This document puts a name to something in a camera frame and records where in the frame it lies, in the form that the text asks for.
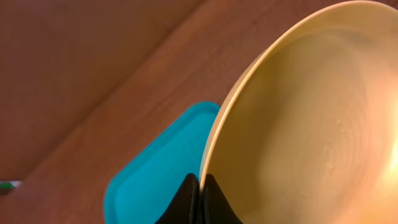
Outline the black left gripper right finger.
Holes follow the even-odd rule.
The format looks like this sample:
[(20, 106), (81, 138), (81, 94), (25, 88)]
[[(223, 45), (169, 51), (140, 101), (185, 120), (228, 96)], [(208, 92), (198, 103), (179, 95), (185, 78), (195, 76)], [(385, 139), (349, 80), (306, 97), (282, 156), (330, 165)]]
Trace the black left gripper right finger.
[(206, 175), (202, 192), (201, 220), (204, 224), (243, 224), (211, 174)]

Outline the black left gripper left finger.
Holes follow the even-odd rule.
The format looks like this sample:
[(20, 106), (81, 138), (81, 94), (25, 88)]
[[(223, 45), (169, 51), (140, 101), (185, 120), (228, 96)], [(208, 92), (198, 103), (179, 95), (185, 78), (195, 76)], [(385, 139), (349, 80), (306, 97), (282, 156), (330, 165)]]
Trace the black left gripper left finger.
[(198, 195), (198, 179), (194, 174), (189, 173), (155, 224), (196, 224)]

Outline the yellow-green plate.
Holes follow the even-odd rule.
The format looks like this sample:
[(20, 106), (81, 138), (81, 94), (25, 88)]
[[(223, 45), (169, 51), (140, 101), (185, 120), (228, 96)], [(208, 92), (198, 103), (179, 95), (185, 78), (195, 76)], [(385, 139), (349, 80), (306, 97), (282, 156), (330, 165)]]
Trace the yellow-green plate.
[(309, 15), (232, 87), (200, 167), (244, 223), (397, 222), (397, 10)]

